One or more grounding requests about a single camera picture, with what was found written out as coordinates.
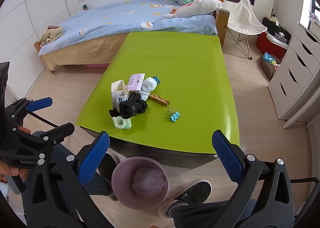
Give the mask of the person's left hand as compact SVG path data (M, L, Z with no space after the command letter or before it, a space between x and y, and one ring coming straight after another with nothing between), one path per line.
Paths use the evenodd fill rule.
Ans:
M0 182L7 183L7 176L16 177L20 176L21 179L24 179L28 175L27 169L21 169L16 167L10 167L4 161L0 161Z

